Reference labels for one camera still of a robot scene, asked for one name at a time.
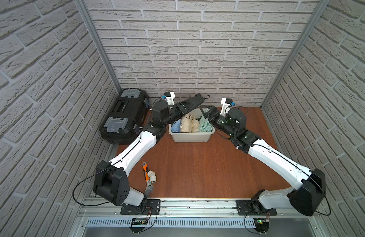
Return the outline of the white plastic storage box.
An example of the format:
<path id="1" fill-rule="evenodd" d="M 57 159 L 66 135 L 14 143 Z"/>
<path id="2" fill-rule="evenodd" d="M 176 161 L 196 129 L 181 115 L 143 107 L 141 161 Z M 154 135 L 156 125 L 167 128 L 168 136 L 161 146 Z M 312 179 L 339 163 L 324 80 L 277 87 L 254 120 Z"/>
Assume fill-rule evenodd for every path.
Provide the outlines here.
<path id="1" fill-rule="evenodd" d="M 172 132 L 171 124 L 169 124 L 168 132 L 172 136 L 175 143 L 184 142 L 208 142 L 216 129 L 212 127 L 211 132 Z"/>

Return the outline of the white pipe fitting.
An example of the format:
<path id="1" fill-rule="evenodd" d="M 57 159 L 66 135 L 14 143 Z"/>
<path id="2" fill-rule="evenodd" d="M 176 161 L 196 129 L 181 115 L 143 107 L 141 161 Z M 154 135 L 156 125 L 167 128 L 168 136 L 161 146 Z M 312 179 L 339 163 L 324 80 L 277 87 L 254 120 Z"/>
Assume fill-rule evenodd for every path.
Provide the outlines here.
<path id="1" fill-rule="evenodd" d="M 149 181 L 151 184 L 156 183 L 157 182 L 157 177 L 156 177 L 156 173 L 152 170 L 150 170 L 147 173 L 148 177 L 149 177 Z"/>

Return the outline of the left circuit board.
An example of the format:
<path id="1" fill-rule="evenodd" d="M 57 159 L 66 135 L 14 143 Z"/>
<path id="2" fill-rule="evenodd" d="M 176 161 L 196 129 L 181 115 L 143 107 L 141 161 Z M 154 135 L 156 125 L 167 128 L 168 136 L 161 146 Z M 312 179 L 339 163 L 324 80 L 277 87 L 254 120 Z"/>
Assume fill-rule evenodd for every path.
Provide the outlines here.
<path id="1" fill-rule="evenodd" d="M 148 218 L 139 218 L 139 217 L 134 217 L 132 218 L 132 222 L 131 222 L 131 227 L 143 227 L 143 226 L 147 226 L 149 222 Z"/>

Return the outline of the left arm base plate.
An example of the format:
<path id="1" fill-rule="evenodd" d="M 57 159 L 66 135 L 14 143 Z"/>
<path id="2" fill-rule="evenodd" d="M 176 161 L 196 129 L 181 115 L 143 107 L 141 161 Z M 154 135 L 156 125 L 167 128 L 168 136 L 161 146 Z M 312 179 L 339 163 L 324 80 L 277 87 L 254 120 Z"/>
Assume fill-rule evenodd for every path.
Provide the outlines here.
<path id="1" fill-rule="evenodd" d="M 160 199 L 144 199 L 139 206 L 123 204 L 121 215 L 158 215 L 160 213 Z"/>

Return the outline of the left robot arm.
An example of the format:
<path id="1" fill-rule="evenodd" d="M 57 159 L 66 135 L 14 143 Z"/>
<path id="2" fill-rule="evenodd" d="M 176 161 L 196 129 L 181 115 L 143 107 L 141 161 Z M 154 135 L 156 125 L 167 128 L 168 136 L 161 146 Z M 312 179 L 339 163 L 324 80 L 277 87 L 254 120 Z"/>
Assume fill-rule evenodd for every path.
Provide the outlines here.
<path id="1" fill-rule="evenodd" d="M 138 161 L 162 139 L 168 125 L 199 107 L 202 102 L 199 99 L 195 103 L 192 98 L 175 105 L 166 99 L 156 101 L 150 121 L 143 127 L 138 138 L 117 157 L 109 162 L 98 163 L 96 172 L 92 175 L 93 192 L 107 203 L 116 206 L 129 205 L 140 208 L 143 212 L 147 208 L 146 194 L 130 187 L 129 174 Z"/>

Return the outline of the beige umbrella black handle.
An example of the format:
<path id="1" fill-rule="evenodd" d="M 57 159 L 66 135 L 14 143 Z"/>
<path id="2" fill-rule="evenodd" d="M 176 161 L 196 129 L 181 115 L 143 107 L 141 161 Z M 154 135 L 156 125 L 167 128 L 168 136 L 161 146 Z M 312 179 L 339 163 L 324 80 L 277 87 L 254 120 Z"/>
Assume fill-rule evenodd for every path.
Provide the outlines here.
<path id="1" fill-rule="evenodd" d="M 192 119 L 191 124 L 192 124 L 191 132 L 199 132 L 199 121 L 197 119 Z"/>

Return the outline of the black grey toolbox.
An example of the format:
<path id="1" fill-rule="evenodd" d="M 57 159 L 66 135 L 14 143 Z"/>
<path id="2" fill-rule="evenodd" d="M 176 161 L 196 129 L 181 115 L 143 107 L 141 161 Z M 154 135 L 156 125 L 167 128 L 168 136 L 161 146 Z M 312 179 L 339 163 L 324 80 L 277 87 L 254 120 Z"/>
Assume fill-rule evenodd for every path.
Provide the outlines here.
<path id="1" fill-rule="evenodd" d="M 102 139 L 114 145 L 131 144 L 140 135 L 148 109 L 149 96 L 144 90 L 124 89 L 102 121 Z"/>

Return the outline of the aluminium front rail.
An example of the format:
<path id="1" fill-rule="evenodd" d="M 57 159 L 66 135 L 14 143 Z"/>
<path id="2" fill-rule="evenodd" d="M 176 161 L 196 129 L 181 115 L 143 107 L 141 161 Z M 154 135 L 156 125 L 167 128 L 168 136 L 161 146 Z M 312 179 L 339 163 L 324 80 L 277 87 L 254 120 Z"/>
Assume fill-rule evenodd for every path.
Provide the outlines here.
<path id="1" fill-rule="evenodd" d="M 239 216 L 236 200 L 239 198 L 160 198 L 160 213 L 157 217 L 197 217 L 197 218 L 235 218 Z M 122 206 L 106 203 L 99 196 L 88 197 L 83 200 L 83 206 L 78 210 L 78 217 L 117 217 L 133 216 L 121 215 Z M 247 217 L 271 218 L 307 218 L 294 208 L 275 208 L 277 216 L 269 214 L 264 216 L 250 215 Z"/>

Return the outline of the right circuit board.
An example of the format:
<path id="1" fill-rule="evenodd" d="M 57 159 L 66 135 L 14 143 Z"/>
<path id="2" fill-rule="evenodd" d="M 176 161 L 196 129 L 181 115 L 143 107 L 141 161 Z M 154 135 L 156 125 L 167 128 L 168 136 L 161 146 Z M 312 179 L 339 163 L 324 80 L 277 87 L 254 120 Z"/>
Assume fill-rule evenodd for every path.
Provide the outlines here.
<path id="1" fill-rule="evenodd" d="M 267 219 L 254 219 L 254 225 L 254 230 L 262 234 L 266 234 L 270 228 L 270 222 Z"/>

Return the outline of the beige umbrella black stripes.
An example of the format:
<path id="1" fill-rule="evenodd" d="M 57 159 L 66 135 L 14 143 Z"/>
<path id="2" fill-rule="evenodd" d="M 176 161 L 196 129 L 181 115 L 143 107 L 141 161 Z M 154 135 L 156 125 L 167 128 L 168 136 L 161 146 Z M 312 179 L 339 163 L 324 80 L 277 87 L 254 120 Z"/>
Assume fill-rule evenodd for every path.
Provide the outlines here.
<path id="1" fill-rule="evenodd" d="M 192 132 L 192 117 L 190 114 L 186 114 L 181 118 L 180 132 Z"/>

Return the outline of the periwinkle blue umbrella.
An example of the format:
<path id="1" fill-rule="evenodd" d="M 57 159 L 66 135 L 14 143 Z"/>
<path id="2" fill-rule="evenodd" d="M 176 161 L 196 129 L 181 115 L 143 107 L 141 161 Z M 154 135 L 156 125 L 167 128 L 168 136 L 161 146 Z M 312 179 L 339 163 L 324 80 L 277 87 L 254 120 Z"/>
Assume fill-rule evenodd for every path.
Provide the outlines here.
<path id="1" fill-rule="evenodd" d="M 179 119 L 178 121 L 174 122 L 171 125 L 171 132 L 179 133 L 180 132 L 180 126 L 181 126 L 181 119 Z"/>

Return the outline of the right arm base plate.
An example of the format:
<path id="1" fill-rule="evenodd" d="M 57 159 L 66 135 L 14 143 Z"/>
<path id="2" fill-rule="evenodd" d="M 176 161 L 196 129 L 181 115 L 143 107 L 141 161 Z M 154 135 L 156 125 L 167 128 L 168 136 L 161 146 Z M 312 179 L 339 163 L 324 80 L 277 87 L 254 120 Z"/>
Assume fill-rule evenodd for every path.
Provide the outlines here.
<path id="1" fill-rule="evenodd" d="M 267 214 L 271 216 L 277 216 L 277 211 L 275 208 L 265 208 L 258 200 L 240 199 L 236 200 L 235 202 L 239 216 L 264 216 Z"/>

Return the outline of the mint green umbrella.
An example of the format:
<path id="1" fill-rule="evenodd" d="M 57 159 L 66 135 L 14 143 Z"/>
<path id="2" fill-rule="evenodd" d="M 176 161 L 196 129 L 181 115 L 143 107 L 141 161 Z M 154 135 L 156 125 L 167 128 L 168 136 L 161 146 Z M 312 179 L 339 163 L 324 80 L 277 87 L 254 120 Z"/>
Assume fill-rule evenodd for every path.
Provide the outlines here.
<path id="1" fill-rule="evenodd" d="M 209 120 L 204 116 L 199 118 L 199 132 L 212 132 L 213 126 L 210 124 Z"/>

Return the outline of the orange handled wrench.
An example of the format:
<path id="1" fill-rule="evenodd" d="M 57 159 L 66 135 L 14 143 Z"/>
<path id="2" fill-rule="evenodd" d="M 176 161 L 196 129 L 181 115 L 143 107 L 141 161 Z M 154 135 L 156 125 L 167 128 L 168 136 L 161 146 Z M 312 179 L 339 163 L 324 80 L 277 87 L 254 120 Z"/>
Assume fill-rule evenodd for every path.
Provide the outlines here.
<path id="1" fill-rule="evenodd" d="M 149 169 L 148 169 L 148 165 L 146 162 L 142 163 L 142 168 L 143 168 L 144 176 L 145 176 L 145 180 L 146 180 L 145 195 L 149 196 L 150 194 L 153 193 L 154 186 L 152 185 L 150 177 L 148 175 Z"/>

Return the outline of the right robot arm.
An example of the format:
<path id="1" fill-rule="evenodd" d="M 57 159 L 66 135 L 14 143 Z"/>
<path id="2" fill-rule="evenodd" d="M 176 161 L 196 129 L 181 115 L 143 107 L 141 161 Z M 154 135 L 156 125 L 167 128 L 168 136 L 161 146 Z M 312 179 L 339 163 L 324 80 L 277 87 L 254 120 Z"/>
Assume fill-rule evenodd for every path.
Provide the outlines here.
<path id="1" fill-rule="evenodd" d="M 275 191 L 260 190 L 253 202 L 265 209 L 292 208 L 302 215 L 313 216 L 326 199 L 326 176 L 318 168 L 309 169 L 289 159 L 246 129 L 246 116 L 238 108 L 221 113 L 211 106 L 203 116 L 216 129 L 229 136 L 231 143 L 245 154 L 261 161 L 290 185 Z"/>

